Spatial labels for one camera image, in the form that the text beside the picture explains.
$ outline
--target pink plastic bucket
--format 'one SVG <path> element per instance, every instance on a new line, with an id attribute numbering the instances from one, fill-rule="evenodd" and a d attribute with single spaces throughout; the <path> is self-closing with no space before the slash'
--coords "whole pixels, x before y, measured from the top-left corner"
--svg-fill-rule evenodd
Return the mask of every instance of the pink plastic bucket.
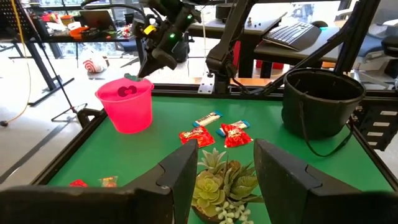
<path id="1" fill-rule="evenodd" d="M 121 78 L 101 86 L 95 96 L 102 102 L 117 131 L 134 134 L 152 123 L 150 93 L 153 88 L 149 80 L 135 82 Z"/>

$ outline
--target black bucket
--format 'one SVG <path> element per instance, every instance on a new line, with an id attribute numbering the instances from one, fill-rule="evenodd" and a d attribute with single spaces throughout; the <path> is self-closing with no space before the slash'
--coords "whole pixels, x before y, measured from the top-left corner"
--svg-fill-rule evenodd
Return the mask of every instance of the black bucket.
<path id="1" fill-rule="evenodd" d="M 284 83 L 285 128 L 307 142 L 338 134 L 365 97 L 362 84 L 328 70 L 293 70 L 285 75 Z"/>

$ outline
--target potted plant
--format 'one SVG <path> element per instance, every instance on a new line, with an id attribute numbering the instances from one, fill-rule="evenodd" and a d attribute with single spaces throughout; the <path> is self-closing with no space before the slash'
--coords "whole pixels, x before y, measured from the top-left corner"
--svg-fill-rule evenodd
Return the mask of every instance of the potted plant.
<path id="1" fill-rule="evenodd" d="M 199 166 L 206 169 L 197 175 L 193 191 L 192 209 L 205 223 L 253 224 L 249 220 L 249 202 L 264 202 L 261 196 L 253 195 L 258 186 L 255 168 L 251 163 L 242 166 L 239 161 L 222 161 L 226 152 L 203 151 Z"/>

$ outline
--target green table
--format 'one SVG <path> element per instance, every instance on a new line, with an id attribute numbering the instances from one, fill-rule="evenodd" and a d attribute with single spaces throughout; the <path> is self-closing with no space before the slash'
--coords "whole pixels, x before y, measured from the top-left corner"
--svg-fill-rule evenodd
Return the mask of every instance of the green table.
<path id="1" fill-rule="evenodd" d="M 281 109 L 280 101 L 155 96 L 154 121 L 147 130 L 133 135 L 120 134 L 103 113 L 83 129 L 64 149 L 63 155 L 47 167 L 36 184 L 68 186 L 76 179 L 83 179 L 89 186 L 100 186 L 98 179 L 116 175 L 119 177 L 118 185 L 122 186 L 154 167 L 178 148 L 181 145 L 179 132 L 190 131 L 194 120 L 218 110 L 224 116 L 206 127 L 216 140 L 214 145 L 203 148 L 206 151 L 215 147 L 219 151 L 227 150 L 229 159 L 239 160 L 243 164 L 253 161 L 253 143 L 225 149 L 224 139 L 216 134 L 221 123 L 246 119 L 251 123 L 246 132 L 253 139 L 266 139 L 360 190 L 393 191 L 394 183 L 389 179 L 385 165 L 358 135 L 355 134 L 355 138 L 352 137 L 334 156 L 317 157 L 309 151 L 304 140 L 284 129 L 280 117 Z M 326 154 L 343 140 L 348 131 L 344 127 L 334 138 L 313 141 L 312 145 L 319 153 Z M 65 165 L 55 171 L 55 175 L 48 175 L 50 169 L 54 169 L 54 164 L 66 157 L 67 161 L 63 161 Z M 260 190 L 256 189 L 255 193 L 259 194 Z M 265 205 L 250 204 L 249 208 L 255 223 L 270 223 Z M 188 223 L 201 221 L 191 212 Z"/>

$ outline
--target orange object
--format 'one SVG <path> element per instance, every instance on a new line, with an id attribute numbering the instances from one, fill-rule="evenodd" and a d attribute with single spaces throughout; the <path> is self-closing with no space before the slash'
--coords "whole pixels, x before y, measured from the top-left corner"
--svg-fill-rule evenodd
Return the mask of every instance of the orange object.
<path id="1" fill-rule="evenodd" d="M 65 25 L 65 26 L 67 26 L 68 24 L 70 24 L 70 23 L 72 23 L 72 22 L 74 22 L 74 21 L 75 21 L 75 20 L 74 20 L 73 16 L 71 16 L 71 15 L 64 15 L 64 16 L 61 16 L 61 22 L 62 22 L 62 24 Z"/>
<path id="2" fill-rule="evenodd" d="M 76 29 L 74 29 L 74 30 L 71 30 L 71 31 L 69 32 L 69 35 L 70 35 L 71 37 L 73 37 L 75 40 L 81 40 L 82 38 L 81 38 L 80 32 L 83 31 L 83 30 L 87 30 L 87 29 L 89 29 L 89 27 L 79 27 L 79 28 L 76 28 Z"/>

